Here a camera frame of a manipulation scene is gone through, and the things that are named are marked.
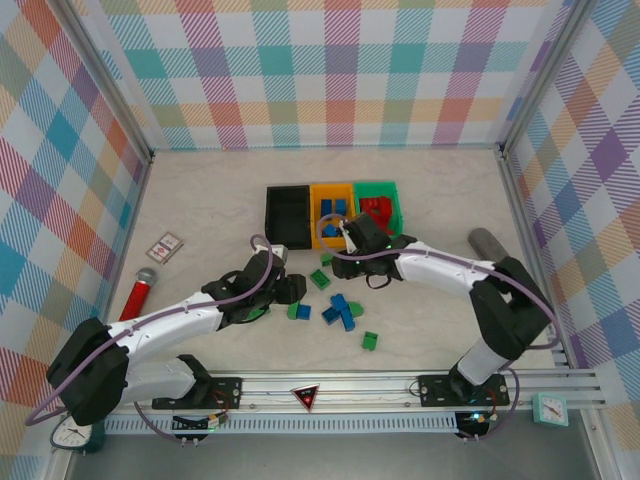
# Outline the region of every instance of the red microphone handle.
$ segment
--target red microphone handle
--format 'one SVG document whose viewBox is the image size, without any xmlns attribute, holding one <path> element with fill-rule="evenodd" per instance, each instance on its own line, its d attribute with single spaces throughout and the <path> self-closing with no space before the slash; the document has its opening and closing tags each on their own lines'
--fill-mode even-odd
<svg viewBox="0 0 640 480">
<path fill-rule="evenodd" d="M 156 283 L 156 272 L 150 268 L 143 268 L 136 274 L 137 281 L 131 289 L 127 303 L 122 310 L 119 321 L 131 320 L 139 317 L 149 290 Z"/>
</svg>

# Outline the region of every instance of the green tray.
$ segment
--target green tray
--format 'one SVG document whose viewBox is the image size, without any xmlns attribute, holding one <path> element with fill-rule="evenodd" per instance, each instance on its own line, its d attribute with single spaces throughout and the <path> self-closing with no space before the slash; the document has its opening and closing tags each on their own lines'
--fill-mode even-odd
<svg viewBox="0 0 640 480">
<path fill-rule="evenodd" d="M 356 213 L 360 213 L 360 199 L 373 197 L 389 197 L 393 206 L 393 214 L 389 222 L 389 228 L 393 230 L 392 237 L 402 233 L 404 221 L 396 182 L 357 182 L 353 184 L 353 194 L 356 201 Z"/>
</svg>

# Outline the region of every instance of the metal bracket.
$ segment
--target metal bracket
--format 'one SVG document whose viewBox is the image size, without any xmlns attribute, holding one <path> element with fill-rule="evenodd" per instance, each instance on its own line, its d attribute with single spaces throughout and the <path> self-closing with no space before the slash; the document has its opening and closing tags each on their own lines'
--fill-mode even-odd
<svg viewBox="0 0 640 480">
<path fill-rule="evenodd" d="M 151 408 L 154 410 L 238 410 L 242 400 L 242 378 L 213 377 L 208 395 L 201 401 L 191 397 L 174 400 L 172 398 L 154 398 Z"/>
<path fill-rule="evenodd" d="M 448 375 L 420 375 L 418 388 L 423 407 L 504 407 L 510 403 L 507 382 L 500 374 L 491 375 L 469 402 L 461 401 L 451 390 Z"/>
</svg>

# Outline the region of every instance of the green cube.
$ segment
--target green cube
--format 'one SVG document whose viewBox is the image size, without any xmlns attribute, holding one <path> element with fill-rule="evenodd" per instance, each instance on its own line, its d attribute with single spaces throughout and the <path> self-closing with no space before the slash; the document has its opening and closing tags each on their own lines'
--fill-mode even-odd
<svg viewBox="0 0 640 480">
<path fill-rule="evenodd" d="M 364 338 L 362 339 L 362 348 L 373 352 L 376 349 L 376 343 L 378 343 L 377 333 L 364 332 Z"/>
<path fill-rule="evenodd" d="M 309 278 L 311 278 L 311 281 L 315 283 L 316 287 L 318 287 L 320 290 L 324 290 L 331 283 L 331 280 L 329 280 L 329 277 L 327 277 L 322 272 L 322 270 L 316 270 L 311 275 L 309 275 Z"/>
<path fill-rule="evenodd" d="M 364 308 L 358 302 L 347 302 L 349 304 L 349 310 L 353 318 L 361 317 L 364 314 Z"/>
<path fill-rule="evenodd" d="M 298 319 L 298 305 L 300 305 L 300 302 L 289 305 L 289 308 L 287 309 L 287 317 L 289 317 L 290 320 Z"/>
<path fill-rule="evenodd" d="M 322 266 L 328 267 L 329 265 L 331 265 L 332 258 L 333 258 L 333 255 L 331 255 L 330 253 L 323 253 L 322 256 L 320 257 L 320 260 L 322 261 Z"/>
</svg>

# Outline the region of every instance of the white clock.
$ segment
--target white clock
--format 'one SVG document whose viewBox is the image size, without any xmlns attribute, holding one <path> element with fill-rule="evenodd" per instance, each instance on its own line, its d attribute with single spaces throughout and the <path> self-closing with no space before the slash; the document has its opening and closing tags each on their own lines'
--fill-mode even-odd
<svg viewBox="0 0 640 480">
<path fill-rule="evenodd" d="M 93 453 L 102 448 L 105 438 L 103 422 L 81 427 L 69 415 L 53 429 L 51 445 L 63 450 Z"/>
</svg>

